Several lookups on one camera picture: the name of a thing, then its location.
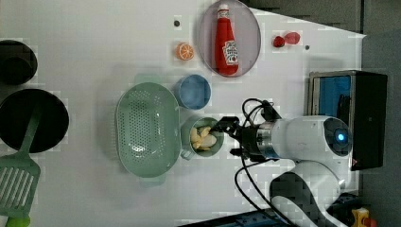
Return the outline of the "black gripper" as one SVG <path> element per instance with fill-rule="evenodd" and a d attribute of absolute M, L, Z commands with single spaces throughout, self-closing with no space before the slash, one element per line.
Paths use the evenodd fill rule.
<path fill-rule="evenodd" d="M 222 117 L 211 131 L 224 132 L 239 143 L 239 148 L 232 148 L 230 153 L 234 156 L 249 159 L 251 162 L 259 162 L 274 158 L 271 128 L 241 128 L 239 118 L 236 116 Z"/>

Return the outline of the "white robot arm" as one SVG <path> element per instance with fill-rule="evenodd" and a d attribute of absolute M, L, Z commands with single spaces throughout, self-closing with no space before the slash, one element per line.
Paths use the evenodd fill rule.
<path fill-rule="evenodd" d="M 348 126 L 332 116 L 266 118 L 241 126 L 226 116 L 212 127 L 240 145 L 236 156 L 290 160 L 294 167 L 270 182 L 269 203 L 274 213 L 297 227 L 347 227 L 328 213 L 351 180 L 353 138 Z"/>

